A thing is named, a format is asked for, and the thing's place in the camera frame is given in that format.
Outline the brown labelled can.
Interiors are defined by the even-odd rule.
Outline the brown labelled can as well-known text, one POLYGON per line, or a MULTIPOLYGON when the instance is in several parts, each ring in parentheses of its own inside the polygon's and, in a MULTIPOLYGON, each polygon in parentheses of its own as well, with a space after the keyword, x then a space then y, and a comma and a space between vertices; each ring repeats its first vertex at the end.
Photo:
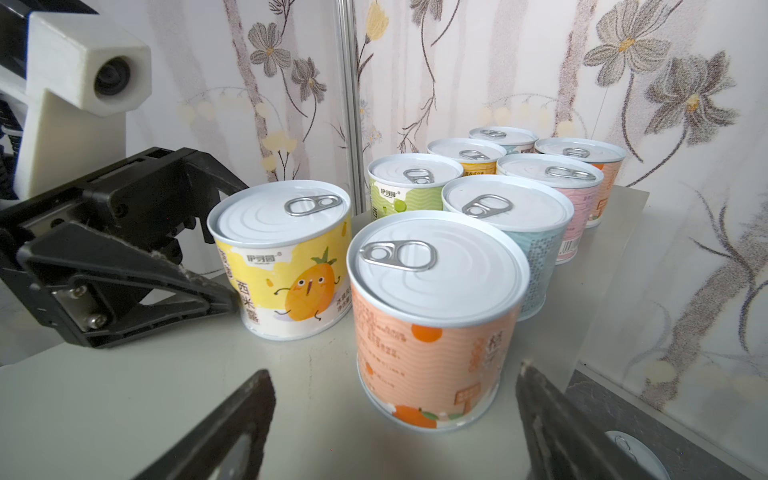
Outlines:
POLYGON ((426 210, 363 227, 346 262, 358 375, 372 404, 422 432, 482 416, 530 280, 522 249, 483 221, 426 210))

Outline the pink brown can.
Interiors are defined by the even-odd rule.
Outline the pink brown can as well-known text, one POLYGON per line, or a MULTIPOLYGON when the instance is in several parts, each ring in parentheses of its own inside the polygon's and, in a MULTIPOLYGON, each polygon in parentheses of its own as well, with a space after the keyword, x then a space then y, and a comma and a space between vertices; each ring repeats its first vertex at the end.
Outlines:
POLYGON ((671 479, 661 460, 643 442, 617 430, 606 431, 605 435, 655 479, 671 479))

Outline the pale teal can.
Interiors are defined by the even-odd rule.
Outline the pale teal can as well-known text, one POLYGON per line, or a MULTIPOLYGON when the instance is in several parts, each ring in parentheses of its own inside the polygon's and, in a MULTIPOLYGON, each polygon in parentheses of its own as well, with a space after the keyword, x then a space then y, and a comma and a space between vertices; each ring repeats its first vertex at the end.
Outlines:
POLYGON ((442 191, 444 210, 482 220, 522 249, 530 281, 518 316, 526 321, 542 309, 567 226, 575 207, 563 193, 531 179, 504 175, 458 178, 442 191))

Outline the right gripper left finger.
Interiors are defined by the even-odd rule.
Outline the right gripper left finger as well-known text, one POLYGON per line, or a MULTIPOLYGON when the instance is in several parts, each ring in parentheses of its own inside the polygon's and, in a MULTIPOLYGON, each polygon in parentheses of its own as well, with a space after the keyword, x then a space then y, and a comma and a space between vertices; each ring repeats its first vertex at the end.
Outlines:
POLYGON ((198 423, 138 479, 257 479, 276 407, 262 369, 198 423))

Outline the green labelled can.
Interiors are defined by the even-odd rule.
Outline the green labelled can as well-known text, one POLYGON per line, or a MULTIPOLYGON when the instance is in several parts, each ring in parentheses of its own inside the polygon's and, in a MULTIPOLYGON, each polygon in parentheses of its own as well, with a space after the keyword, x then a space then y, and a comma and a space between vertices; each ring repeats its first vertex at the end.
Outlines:
POLYGON ((434 154, 394 154, 374 160, 368 166, 372 219, 411 211, 442 211, 443 188, 463 174, 460 163, 434 154))

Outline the teal labelled can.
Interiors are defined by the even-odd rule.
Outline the teal labelled can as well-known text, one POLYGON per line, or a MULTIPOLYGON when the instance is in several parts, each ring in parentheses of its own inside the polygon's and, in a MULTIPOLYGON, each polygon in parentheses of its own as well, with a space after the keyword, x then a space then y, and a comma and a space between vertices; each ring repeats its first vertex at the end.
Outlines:
POLYGON ((529 130, 508 126, 474 128, 469 137, 496 143, 504 147, 508 154, 533 153, 538 140, 538 136, 529 130))

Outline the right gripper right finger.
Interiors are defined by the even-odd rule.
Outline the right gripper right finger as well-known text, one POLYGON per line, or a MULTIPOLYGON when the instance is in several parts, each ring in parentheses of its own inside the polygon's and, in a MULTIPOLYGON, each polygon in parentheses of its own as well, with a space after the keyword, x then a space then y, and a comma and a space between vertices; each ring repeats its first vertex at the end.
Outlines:
POLYGON ((521 363, 516 398, 531 479, 650 479, 535 366, 521 363))

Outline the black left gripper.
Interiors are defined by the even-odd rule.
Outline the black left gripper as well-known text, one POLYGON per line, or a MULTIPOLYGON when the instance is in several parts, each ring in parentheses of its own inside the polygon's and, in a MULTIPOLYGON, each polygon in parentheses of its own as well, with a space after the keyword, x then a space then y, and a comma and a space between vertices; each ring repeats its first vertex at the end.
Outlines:
POLYGON ((248 188, 206 152, 151 148, 5 209, 1 278, 64 341, 106 348, 233 314, 234 290, 186 269, 178 234, 248 188))

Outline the yellow labelled can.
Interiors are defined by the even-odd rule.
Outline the yellow labelled can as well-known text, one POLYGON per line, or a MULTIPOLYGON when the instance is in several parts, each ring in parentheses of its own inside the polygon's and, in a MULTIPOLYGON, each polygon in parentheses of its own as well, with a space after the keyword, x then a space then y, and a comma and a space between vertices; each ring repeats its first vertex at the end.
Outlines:
POLYGON ((444 138, 427 145, 431 154, 441 155, 459 162, 464 175, 494 175, 497 162, 507 150, 496 143, 472 138, 444 138))

